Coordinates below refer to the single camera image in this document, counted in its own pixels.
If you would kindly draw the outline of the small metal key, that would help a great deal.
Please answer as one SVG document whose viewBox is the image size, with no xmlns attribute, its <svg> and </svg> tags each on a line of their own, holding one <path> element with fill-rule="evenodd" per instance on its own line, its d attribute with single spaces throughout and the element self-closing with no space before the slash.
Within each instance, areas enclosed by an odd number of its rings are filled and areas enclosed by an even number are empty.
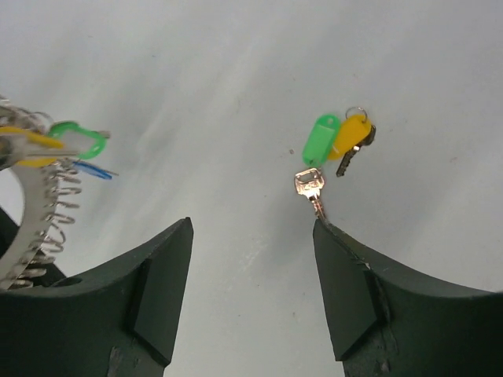
<svg viewBox="0 0 503 377">
<path fill-rule="evenodd" d="M 325 179 L 318 168 L 309 168 L 296 173 L 294 176 L 296 192 L 305 196 L 314 208 L 315 215 L 322 221 L 326 220 L 325 210 L 321 201 L 321 190 L 325 186 Z"/>
</svg>

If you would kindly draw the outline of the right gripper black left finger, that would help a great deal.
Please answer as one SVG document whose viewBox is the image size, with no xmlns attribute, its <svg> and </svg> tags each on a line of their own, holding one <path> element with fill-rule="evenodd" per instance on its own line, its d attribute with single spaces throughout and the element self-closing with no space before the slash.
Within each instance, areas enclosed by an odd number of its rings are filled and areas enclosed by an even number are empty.
<svg viewBox="0 0 503 377">
<path fill-rule="evenodd" d="M 192 245 L 193 224 L 183 218 L 84 273 L 2 292 L 2 375 L 163 375 Z"/>
</svg>

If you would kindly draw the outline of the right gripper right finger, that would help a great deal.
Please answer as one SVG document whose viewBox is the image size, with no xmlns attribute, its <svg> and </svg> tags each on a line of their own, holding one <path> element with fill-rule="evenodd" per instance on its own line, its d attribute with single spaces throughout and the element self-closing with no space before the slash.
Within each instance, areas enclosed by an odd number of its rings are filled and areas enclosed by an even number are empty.
<svg viewBox="0 0 503 377">
<path fill-rule="evenodd" d="M 502 295 L 440 280 L 316 221 L 332 349 L 346 376 L 499 376 Z"/>
</svg>

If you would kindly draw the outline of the green key tag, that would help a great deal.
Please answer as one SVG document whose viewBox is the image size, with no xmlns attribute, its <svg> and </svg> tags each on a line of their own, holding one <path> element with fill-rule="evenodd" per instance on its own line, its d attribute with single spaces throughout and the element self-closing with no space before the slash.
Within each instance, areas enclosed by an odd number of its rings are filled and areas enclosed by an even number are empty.
<svg viewBox="0 0 503 377">
<path fill-rule="evenodd" d="M 306 166 L 320 167 L 325 163 L 340 126 L 340 119 L 333 114 L 324 114 L 315 121 L 302 151 Z"/>
</svg>

